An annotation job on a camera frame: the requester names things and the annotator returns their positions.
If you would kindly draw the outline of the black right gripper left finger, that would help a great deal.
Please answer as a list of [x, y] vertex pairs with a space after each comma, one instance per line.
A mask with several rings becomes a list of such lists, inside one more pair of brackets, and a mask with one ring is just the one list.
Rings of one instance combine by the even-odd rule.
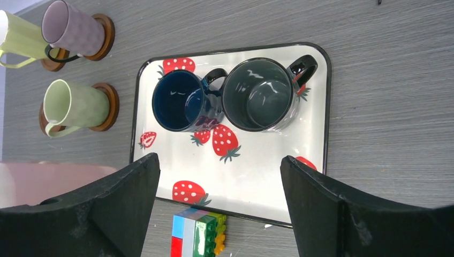
[[1, 256], [140, 256], [160, 178], [155, 153], [38, 205], [1, 209]]

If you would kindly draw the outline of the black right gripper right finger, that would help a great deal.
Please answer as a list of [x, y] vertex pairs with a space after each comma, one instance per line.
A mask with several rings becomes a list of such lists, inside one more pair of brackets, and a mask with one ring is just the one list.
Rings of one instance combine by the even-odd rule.
[[453, 206], [423, 208], [363, 192], [292, 156], [281, 178], [300, 256], [453, 256]]

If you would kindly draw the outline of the multicolour toy brick block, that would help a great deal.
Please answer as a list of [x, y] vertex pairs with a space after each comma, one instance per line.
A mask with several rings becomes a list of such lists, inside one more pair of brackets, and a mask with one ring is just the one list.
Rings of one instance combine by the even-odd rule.
[[218, 256], [225, 249], [226, 219], [195, 208], [174, 214], [170, 256]]

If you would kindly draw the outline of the pink mug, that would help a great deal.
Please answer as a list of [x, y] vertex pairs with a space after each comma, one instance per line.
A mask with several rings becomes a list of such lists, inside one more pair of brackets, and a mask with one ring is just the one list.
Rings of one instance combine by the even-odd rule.
[[102, 165], [1, 163], [1, 208], [37, 205], [116, 172]]

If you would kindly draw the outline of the cream tray with black rim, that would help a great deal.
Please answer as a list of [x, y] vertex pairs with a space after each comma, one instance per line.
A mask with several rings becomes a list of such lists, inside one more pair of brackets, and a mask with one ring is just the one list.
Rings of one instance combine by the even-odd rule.
[[[289, 66], [303, 55], [313, 56], [319, 67], [301, 89], [293, 123], [279, 132], [246, 132], [223, 119], [221, 127], [236, 137], [232, 157], [223, 160], [211, 140], [196, 143], [194, 133], [170, 132], [155, 120], [152, 94], [162, 75], [171, 70], [170, 62], [193, 62], [195, 74], [203, 77], [215, 68], [230, 72], [254, 57]], [[290, 226], [281, 161], [286, 156], [299, 157], [318, 172], [326, 172], [331, 74], [327, 52], [310, 42], [153, 57], [140, 66], [136, 78], [130, 161], [148, 153], [158, 155], [161, 176], [156, 196], [160, 199], [191, 205], [190, 197], [180, 195], [181, 183], [190, 182], [205, 209]]]

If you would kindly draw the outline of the light green mug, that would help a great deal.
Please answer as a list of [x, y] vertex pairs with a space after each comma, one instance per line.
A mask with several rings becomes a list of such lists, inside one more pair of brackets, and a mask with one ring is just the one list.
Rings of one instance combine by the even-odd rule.
[[58, 138], [101, 125], [108, 117], [110, 103], [107, 95], [96, 88], [57, 79], [46, 90], [43, 112], [48, 121], [47, 136]]

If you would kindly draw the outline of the dark blue mug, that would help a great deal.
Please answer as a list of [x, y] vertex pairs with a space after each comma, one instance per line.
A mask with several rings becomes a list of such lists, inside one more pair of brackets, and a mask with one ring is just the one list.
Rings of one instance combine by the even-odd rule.
[[217, 68], [203, 78], [196, 74], [175, 70], [157, 83], [152, 97], [156, 121], [171, 132], [211, 130], [224, 118], [222, 90], [211, 84], [228, 74]]

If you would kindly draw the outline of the dark green mug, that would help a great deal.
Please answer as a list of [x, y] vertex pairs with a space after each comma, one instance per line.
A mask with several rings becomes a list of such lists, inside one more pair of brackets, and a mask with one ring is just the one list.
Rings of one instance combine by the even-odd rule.
[[289, 67], [265, 57], [238, 64], [222, 85], [225, 117], [247, 132], [278, 132], [298, 116], [299, 91], [314, 75], [317, 61], [311, 55]]

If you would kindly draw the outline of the lilac mug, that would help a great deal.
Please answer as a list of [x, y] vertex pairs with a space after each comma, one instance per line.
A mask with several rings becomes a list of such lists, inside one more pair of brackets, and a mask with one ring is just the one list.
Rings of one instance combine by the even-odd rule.
[[[57, 63], [66, 63], [82, 56], [96, 54], [104, 42], [104, 29], [88, 14], [65, 1], [53, 1], [46, 9], [41, 26], [42, 36], [48, 43], [47, 57]], [[76, 53], [66, 59], [55, 59], [50, 55], [54, 48]]]

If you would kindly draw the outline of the cream mug yellow handle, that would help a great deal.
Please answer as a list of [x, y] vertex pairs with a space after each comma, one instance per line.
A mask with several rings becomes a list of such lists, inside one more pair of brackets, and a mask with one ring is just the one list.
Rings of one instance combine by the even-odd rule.
[[44, 40], [41, 28], [21, 17], [1, 10], [1, 56], [16, 54], [27, 59], [16, 64], [1, 61], [1, 66], [18, 69], [40, 60], [48, 71], [57, 72], [64, 64], [50, 60], [45, 49], [48, 43]]

